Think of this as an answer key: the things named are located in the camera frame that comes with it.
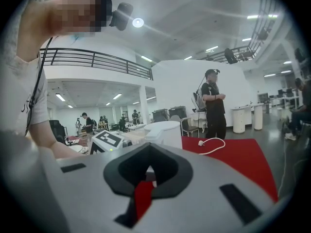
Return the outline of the cream chair with brown seat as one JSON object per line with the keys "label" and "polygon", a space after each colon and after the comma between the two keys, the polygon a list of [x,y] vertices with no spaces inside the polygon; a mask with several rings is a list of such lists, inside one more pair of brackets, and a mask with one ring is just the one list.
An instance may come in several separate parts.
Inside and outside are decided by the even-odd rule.
{"label": "cream chair with brown seat", "polygon": [[194,132],[197,132],[197,135],[199,134],[199,128],[192,125],[192,119],[190,117],[181,119],[180,124],[182,136],[186,135],[190,137]]}

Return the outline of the black wheeled bin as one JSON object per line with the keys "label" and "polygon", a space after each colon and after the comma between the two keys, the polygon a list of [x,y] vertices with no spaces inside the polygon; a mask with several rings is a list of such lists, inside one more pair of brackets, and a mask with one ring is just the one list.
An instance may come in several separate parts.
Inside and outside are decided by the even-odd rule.
{"label": "black wheeled bin", "polygon": [[185,106],[176,106],[169,109],[169,115],[179,116],[180,119],[187,118],[187,111]]}
{"label": "black wheeled bin", "polygon": [[169,113],[167,109],[159,109],[152,112],[154,122],[168,121]]}

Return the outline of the white plastic container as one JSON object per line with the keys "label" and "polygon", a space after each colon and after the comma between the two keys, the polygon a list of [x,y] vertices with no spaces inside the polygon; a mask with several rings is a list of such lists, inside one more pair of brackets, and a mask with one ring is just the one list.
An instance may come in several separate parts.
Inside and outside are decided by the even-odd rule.
{"label": "white plastic container", "polygon": [[145,141],[182,149],[180,122],[162,121],[144,127]]}

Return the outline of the red tablecloth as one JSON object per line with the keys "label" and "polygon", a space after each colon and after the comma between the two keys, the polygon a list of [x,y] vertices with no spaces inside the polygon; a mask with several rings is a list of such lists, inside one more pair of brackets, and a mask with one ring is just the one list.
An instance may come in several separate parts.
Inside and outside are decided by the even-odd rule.
{"label": "red tablecloth", "polygon": [[[276,184],[268,162],[255,139],[227,139],[225,147],[208,157],[218,159],[258,184],[274,202],[278,201]],[[135,188],[135,204],[138,219],[151,205],[152,182],[141,181]]]}

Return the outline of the narrow white round counter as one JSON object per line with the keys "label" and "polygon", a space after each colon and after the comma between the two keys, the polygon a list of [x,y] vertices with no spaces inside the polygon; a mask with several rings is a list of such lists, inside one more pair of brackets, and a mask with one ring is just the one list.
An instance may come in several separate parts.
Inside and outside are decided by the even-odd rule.
{"label": "narrow white round counter", "polygon": [[260,131],[263,127],[263,103],[254,106],[254,130]]}

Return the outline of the wide white round counter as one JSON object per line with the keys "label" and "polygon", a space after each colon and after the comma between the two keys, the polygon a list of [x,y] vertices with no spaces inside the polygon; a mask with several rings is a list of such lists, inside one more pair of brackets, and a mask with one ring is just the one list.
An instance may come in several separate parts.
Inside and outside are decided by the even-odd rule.
{"label": "wide white round counter", "polygon": [[234,133],[241,134],[245,132],[244,111],[245,107],[238,107],[232,109],[232,121]]}

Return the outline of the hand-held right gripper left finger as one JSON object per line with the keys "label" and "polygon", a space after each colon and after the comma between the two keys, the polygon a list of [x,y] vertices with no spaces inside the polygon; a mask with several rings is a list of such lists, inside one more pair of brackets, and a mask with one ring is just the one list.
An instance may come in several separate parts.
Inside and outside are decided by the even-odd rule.
{"label": "hand-held right gripper left finger", "polygon": [[149,233],[138,217],[135,192],[145,177],[138,161],[149,144],[111,153],[56,160],[40,149],[40,211],[58,233]]}

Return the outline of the black curved balcony railing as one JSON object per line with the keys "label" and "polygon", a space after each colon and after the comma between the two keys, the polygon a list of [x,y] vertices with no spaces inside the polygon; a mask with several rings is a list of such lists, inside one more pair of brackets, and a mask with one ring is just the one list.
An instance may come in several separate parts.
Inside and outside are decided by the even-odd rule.
{"label": "black curved balcony railing", "polygon": [[45,66],[78,66],[99,68],[116,71],[136,77],[152,80],[153,74],[150,68],[135,62],[92,50],[73,48],[48,48],[40,49],[40,54],[45,59]]}

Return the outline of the person's left forearm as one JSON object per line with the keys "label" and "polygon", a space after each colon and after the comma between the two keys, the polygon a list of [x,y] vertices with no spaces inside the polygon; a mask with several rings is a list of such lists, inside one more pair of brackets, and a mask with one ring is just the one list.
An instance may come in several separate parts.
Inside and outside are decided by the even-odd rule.
{"label": "person's left forearm", "polygon": [[50,149],[56,159],[82,156],[81,153],[75,152],[56,140],[48,121],[30,125],[29,132],[36,145]]}

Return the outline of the person's white shirt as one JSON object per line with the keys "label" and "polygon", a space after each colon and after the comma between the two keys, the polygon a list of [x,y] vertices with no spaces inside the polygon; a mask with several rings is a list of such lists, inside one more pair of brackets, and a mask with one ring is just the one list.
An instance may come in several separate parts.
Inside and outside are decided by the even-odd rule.
{"label": "person's white shirt", "polygon": [[0,61],[0,130],[25,136],[30,125],[49,119],[47,80],[41,57]]}

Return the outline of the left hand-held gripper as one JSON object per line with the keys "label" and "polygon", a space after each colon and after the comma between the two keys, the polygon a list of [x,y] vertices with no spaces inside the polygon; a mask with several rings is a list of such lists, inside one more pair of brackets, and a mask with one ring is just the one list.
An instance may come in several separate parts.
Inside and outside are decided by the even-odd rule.
{"label": "left hand-held gripper", "polygon": [[96,134],[91,138],[91,146],[89,147],[89,154],[98,154],[119,150],[132,145],[131,140],[125,139],[123,136],[118,135],[107,130]]}

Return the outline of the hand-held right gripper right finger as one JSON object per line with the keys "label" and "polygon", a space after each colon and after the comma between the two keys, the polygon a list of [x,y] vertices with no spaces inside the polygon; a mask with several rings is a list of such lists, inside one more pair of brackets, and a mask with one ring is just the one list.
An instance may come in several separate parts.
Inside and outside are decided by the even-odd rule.
{"label": "hand-held right gripper right finger", "polygon": [[[189,161],[193,177],[178,196],[151,202],[141,218],[149,233],[239,232],[274,206],[258,184],[226,163],[204,155],[212,147],[214,144],[199,147],[189,143],[185,150],[172,148],[173,153]],[[255,206],[256,215],[245,209],[244,202],[231,191],[233,186]],[[237,209],[244,209],[245,216],[241,217]]]}

